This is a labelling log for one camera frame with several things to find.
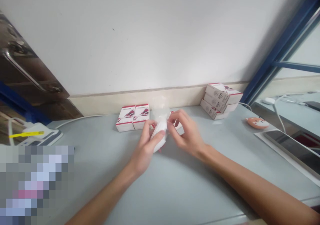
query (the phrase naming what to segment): forearm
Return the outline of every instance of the forearm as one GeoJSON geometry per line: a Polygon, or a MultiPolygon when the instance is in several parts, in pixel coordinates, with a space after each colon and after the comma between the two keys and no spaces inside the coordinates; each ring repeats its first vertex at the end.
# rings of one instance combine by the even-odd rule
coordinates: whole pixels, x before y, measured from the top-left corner
{"type": "Polygon", "coordinates": [[[268,224],[319,224],[317,212],[211,146],[206,145],[197,157],[224,178],[268,224]]]}
{"type": "Polygon", "coordinates": [[[129,166],[106,185],[66,225],[103,224],[128,187],[137,179],[129,166]]]}

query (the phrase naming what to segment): table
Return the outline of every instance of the table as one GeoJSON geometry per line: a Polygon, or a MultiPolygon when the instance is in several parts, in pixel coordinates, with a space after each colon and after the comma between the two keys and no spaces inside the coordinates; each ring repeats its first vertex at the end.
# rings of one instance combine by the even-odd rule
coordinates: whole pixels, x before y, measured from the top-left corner
{"type": "MultiPolygon", "coordinates": [[[[254,135],[257,130],[244,120],[254,113],[239,105],[226,119],[213,121],[200,106],[183,109],[206,143],[308,206],[320,204],[320,188],[254,135]]],[[[128,162],[141,130],[120,133],[117,118],[85,118],[60,128],[64,135],[54,145],[75,147],[74,188],[69,199],[56,204],[59,209],[52,211],[48,224],[64,224],[128,162]]],[[[148,170],[129,187],[105,224],[220,225],[254,216],[223,179],[177,148],[169,136],[162,153],[154,154],[148,170]]]]}
{"type": "MultiPolygon", "coordinates": [[[[305,95],[292,95],[291,98],[296,98],[301,102],[304,101],[317,101],[320,102],[320,92],[305,94],[305,95]]],[[[262,102],[262,99],[256,101],[259,107],[275,113],[273,105],[267,105],[262,102]]],[[[302,131],[320,139],[320,112],[307,106],[288,103],[282,100],[276,103],[279,116],[287,122],[296,125],[302,131]]]]}

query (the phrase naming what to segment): door handle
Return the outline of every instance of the door handle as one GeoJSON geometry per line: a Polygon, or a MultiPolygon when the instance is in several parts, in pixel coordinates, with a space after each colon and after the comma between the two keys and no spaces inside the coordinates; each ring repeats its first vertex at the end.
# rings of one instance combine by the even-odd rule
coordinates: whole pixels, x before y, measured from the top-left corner
{"type": "Polygon", "coordinates": [[[27,72],[25,69],[23,69],[12,57],[10,53],[9,48],[2,49],[2,53],[4,57],[15,67],[18,69],[19,72],[21,72],[29,81],[31,81],[40,91],[46,92],[46,93],[60,93],[62,92],[62,89],[59,87],[52,87],[50,89],[44,88],[36,79],[34,79],[29,72],[27,72]]]}

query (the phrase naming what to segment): product box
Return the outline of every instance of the product box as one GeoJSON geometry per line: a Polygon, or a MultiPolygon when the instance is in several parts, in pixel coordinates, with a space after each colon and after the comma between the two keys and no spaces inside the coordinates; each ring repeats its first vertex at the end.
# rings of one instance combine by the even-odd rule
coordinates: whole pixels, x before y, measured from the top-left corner
{"type": "Polygon", "coordinates": [[[240,101],[243,93],[236,91],[222,83],[210,83],[206,93],[215,98],[221,105],[235,104],[240,101]]]}
{"type": "Polygon", "coordinates": [[[134,130],[133,115],[134,115],[135,107],[136,107],[135,105],[122,107],[118,121],[116,123],[116,128],[118,129],[119,132],[134,130]]]}
{"type": "Polygon", "coordinates": [[[220,102],[217,98],[214,98],[210,96],[208,93],[204,95],[203,98],[206,102],[208,102],[212,107],[216,108],[221,113],[229,113],[231,111],[234,111],[237,108],[238,103],[236,104],[229,104],[224,105],[222,102],[220,102]]]}
{"type": "Polygon", "coordinates": [[[209,114],[209,116],[213,120],[219,120],[226,118],[229,113],[221,113],[216,108],[212,107],[208,102],[206,102],[204,99],[201,100],[200,106],[209,114]]]}
{"type": "Polygon", "coordinates": [[[142,129],[147,120],[149,120],[149,104],[137,105],[133,117],[134,129],[142,129]]]}

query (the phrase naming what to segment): blue window frame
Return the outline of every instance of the blue window frame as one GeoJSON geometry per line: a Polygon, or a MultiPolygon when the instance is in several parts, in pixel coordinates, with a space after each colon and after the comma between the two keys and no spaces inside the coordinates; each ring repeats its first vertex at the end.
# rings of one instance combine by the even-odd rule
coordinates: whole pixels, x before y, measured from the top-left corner
{"type": "Polygon", "coordinates": [[[4,102],[11,109],[21,116],[25,117],[27,122],[41,122],[47,125],[51,122],[47,116],[34,108],[30,103],[23,99],[19,94],[13,91],[0,81],[0,101],[4,102]]]}
{"type": "Polygon", "coordinates": [[[320,73],[320,66],[287,62],[312,29],[320,22],[320,0],[305,0],[292,21],[254,75],[241,102],[252,104],[282,68],[320,73]]]}

